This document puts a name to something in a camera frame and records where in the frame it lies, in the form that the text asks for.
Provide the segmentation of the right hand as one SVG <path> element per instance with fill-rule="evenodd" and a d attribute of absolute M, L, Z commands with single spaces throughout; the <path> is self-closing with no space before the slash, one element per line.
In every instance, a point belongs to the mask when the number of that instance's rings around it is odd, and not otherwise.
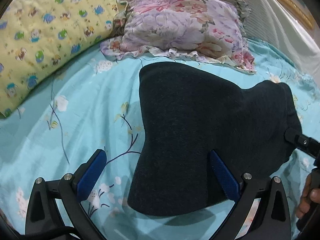
<path fill-rule="evenodd" d="M 311 174 L 306 178 L 304 189 L 300 198 L 300 203 L 296 209 L 296 217 L 301 219 L 310 209 L 311 202 L 319 204 L 319 188 L 311 189 Z"/>

